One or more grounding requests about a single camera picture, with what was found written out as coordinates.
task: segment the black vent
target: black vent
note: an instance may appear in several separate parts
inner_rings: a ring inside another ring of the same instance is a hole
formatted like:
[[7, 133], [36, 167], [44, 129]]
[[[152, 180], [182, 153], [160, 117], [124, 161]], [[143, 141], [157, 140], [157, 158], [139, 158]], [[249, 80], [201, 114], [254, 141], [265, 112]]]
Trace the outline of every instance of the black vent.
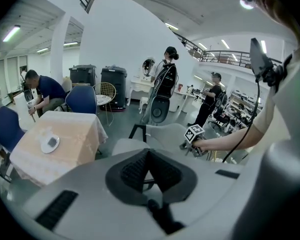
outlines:
[[41, 215], [36, 219], [36, 222], [52, 231], [77, 196], [78, 194], [73, 191], [63, 191], [43, 211], [43, 213], [41, 213]]

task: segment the black cable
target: black cable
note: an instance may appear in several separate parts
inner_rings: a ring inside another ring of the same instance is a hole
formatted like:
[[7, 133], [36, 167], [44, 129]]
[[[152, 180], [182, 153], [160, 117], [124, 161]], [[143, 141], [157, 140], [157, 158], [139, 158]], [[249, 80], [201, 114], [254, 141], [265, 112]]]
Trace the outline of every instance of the black cable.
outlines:
[[252, 113], [252, 116], [251, 116], [251, 120], [250, 120], [250, 125], [248, 127], [248, 130], [246, 130], [244, 136], [242, 137], [242, 139], [238, 142], [237, 145], [234, 146], [234, 148], [225, 156], [225, 158], [222, 160], [222, 163], [224, 163], [227, 158], [232, 154], [233, 151], [236, 150], [236, 148], [241, 144], [241, 142], [244, 140], [244, 138], [247, 136], [252, 124], [253, 124], [253, 121], [256, 117], [256, 114], [257, 114], [257, 108], [258, 108], [258, 104], [259, 104], [259, 97], [260, 97], [260, 85], [259, 85], [259, 82], [256, 81], [256, 85], [258, 86], [258, 94], [257, 94], [257, 97], [256, 97], [256, 102], [255, 102], [255, 106], [254, 106], [254, 110], [253, 110], [253, 113]]

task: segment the stool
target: stool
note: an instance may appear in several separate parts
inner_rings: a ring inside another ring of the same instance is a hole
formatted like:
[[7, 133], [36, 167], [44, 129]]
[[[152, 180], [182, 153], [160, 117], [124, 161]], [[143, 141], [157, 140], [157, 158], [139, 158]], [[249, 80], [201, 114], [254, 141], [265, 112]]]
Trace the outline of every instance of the stool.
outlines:
[[143, 107], [143, 105], [144, 105], [144, 104], [148, 104], [148, 102], [149, 102], [149, 98], [148, 98], [148, 97], [142, 97], [142, 98], [140, 99], [139, 114], [141, 114], [141, 112], [142, 112], [142, 107]]

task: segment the equipment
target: equipment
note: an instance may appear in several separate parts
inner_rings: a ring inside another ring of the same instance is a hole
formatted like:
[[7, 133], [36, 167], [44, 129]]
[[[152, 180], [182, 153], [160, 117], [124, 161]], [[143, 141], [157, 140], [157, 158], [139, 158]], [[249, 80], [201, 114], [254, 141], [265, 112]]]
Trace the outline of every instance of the equipment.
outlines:
[[162, 123], [169, 112], [170, 98], [178, 82], [177, 68], [174, 63], [165, 64], [156, 77], [152, 93], [155, 95], [150, 104], [150, 118], [155, 124]]
[[116, 95], [110, 102], [113, 111], [126, 109], [126, 77], [127, 71], [118, 66], [104, 67], [101, 71], [101, 82], [110, 83], [115, 87]]
[[90, 84], [90, 86], [96, 85], [96, 66], [93, 65], [77, 65], [69, 68], [70, 79], [73, 84]]

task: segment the fluorescent light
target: fluorescent light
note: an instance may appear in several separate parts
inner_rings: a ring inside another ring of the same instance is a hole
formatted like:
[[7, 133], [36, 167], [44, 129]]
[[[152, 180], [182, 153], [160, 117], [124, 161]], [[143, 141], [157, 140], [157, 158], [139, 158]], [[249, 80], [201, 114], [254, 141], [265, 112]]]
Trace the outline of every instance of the fluorescent light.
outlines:
[[71, 45], [76, 45], [78, 42], [69, 42], [65, 43], [63, 46], [71, 46]]
[[208, 48], [205, 47], [202, 43], [199, 43], [199, 45], [201, 45], [204, 49], [208, 50]]
[[3, 39], [4, 42], [8, 42], [10, 38], [20, 29], [19, 25], [15, 25], [13, 29], [9, 32], [9, 34], [6, 35], [6, 37]]
[[247, 4], [244, 0], [240, 0], [240, 5], [241, 5], [243, 8], [248, 9], [248, 10], [251, 10], [251, 9], [254, 8], [253, 6]]
[[175, 26], [172, 26], [172, 25], [169, 24], [169, 23], [164, 23], [164, 24], [166, 24], [168, 27], [173, 28], [173, 29], [175, 29], [175, 30], [178, 30], [178, 29], [179, 29], [179, 28], [177, 28], [177, 27], [175, 27]]
[[46, 51], [46, 50], [48, 50], [48, 48], [44, 48], [44, 49], [41, 49], [41, 50], [37, 50], [36, 52], [37, 52], [37, 53], [41, 53], [41, 52]]
[[222, 39], [221, 42], [225, 45], [225, 47], [226, 47], [227, 49], [230, 49], [229, 45], [227, 45], [227, 43], [226, 43], [225, 40]]
[[266, 54], [267, 53], [266, 42], [264, 40], [262, 40], [261, 45], [262, 45], [263, 52]]
[[232, 53], [232, 57], [234, 58], [234, 60], [237, 62], [238, 61], [238, 59], [237, 59], [237, 57]]
[[200, 80], [202, 80], [202, 78], [201, 78], [201, 77], [199, 77], [199, 76], [196, 76], [196, 75], [194, 75], [194, 77], [195, 77], [195, 78], [199, 78]]

